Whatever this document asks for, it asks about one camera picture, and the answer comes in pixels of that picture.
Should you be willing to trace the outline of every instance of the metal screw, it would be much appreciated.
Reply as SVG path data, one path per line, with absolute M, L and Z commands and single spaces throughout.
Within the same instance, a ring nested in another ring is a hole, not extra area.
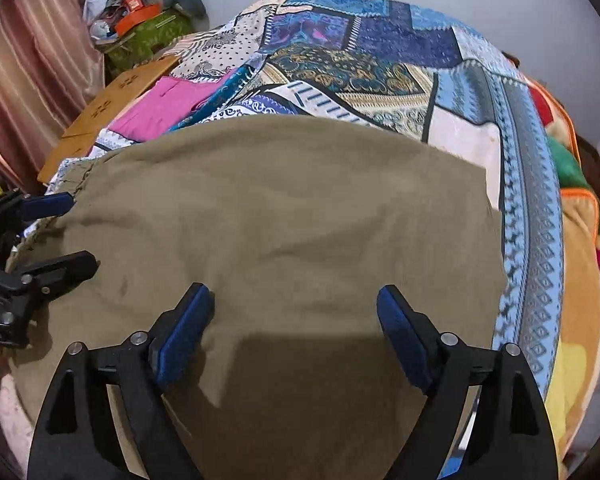
M 16 321 L 16 317 L 13 315 L 13 312 L 3 312 L 0 318 L 5 325 L 10 325 Z
M 509 355 L 520 355 L 520 347 L 518 345 L 516 345 L 515 343 L 507 343 L 506 345 L 504 345 L 504 349 L 507 351 L 507 354 Z
M 82 352 L 82 343 L 80 343 L 79 341 L 76 341 L 75 343 L 71 343 L 66 348 L 66 351 L 69 355 L 79 354 L 80 352 Z
M 129 338 L 129 341 L 131 341 L 132 345 L 141 345 L 148 338 L 149 338 L 149 336 L 146 334 L 146 332 L 135 332 L 131 335 L 131 338 Z
M 440 341 L 447 346 L 456 346 L 458 344 L 458 336 L 451 332 L 445 332 L 440 336 Z

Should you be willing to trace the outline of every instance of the bedspread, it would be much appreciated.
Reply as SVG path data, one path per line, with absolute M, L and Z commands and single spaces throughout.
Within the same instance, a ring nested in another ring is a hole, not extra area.
M 557 101 L 464 23 L 390 0 L 262 0 L 163 54 L 179 54 L 171 76 L 192 82 L 232 72 L 172 129 L 304 114 L 391 130 L 485 169 L 507 275 L 492 345 L 521 346 L 562 459 L 600 363 L 600 216 L 589 191 L 560 191 L 547 136 L 579 156 Z M 132 143 L 103 130 L 90 158 Z

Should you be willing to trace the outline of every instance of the curtain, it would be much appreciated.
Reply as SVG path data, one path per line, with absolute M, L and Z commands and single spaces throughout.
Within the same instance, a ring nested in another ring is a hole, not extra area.
M 0 0 L 0 176 L 37 192 L 65 128 L 104 86 L 84 0 Z

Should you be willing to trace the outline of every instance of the blue object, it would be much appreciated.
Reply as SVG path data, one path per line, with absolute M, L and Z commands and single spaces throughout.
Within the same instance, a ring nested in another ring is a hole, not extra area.
M 404 374 L 413 386 L 426 394 L 434 383 L 427 363 L 427 352 L 386 286 L 378 293 L 376 309 L 382 331 L 394 347 Z
M 62 216 L 74 206 L 70 193 L 56 193 L 45 196 L 32 196 L 22 201 L 20 218 L 23 222 L 33 222 L 48 216 Z
M 155 383 L 164 390 L 169 384 L 177 381 L 189 362 L 189 357 L 198 346 L 202 333 L 214 314 L 214 298 L 204 285 L 190 288 L 180 300 L 186 304 L 180 319 L 158 350 L 157 367 L 154 369 Z

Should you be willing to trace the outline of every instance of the brown curtain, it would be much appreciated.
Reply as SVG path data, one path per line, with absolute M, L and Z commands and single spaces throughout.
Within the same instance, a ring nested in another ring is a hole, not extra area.
M 104 86 L 83 4 L 0 0 L 0 176 L 29 192 L 40 190 L 49 151 Z

